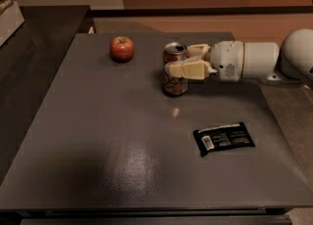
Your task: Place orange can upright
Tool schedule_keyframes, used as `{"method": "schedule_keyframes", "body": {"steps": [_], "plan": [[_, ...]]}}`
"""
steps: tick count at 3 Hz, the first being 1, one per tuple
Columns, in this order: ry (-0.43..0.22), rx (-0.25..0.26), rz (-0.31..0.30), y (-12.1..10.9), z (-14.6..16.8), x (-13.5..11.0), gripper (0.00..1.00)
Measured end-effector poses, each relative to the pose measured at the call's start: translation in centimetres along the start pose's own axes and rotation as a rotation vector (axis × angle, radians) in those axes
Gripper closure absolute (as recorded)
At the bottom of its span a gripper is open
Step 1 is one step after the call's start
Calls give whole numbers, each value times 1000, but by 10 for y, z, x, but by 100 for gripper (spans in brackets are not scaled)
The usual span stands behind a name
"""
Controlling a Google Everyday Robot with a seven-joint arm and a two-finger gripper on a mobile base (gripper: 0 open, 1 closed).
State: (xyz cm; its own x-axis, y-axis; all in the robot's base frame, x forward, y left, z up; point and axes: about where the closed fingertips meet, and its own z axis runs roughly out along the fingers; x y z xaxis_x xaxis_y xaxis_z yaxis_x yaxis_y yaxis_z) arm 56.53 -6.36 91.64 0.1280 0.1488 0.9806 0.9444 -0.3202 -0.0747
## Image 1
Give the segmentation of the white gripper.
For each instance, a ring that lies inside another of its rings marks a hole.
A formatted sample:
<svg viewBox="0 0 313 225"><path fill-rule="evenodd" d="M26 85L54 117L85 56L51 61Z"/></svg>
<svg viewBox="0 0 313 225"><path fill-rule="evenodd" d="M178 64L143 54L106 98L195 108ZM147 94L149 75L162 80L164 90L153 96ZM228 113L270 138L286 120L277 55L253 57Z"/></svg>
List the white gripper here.
<svg viewBox="0 0 313 225"><path fill-rule="evenodd" d="M194 44L188 47L191 57L205 58L210 46ZM241 79L244 63L244 43L241 41L222 41L210 49L209 62L198 60L194 62L167 63L165 72L176 78L204 80L217 72L220 81L237 82Z"/></svg>

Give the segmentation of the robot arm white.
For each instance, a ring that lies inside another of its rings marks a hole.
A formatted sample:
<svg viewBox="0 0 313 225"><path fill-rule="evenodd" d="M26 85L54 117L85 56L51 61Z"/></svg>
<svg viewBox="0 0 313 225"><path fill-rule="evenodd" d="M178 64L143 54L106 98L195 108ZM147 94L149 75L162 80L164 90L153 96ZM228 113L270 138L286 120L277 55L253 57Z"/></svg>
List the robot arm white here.
<svg viewBox="0 0 313 225"><path fill-rule="evenodd" d="M172 42L164 48L164 73L177 80L257 80L265 84L313 85L313 30L290 33L275 42L221 41L212 46Z"/></svg>

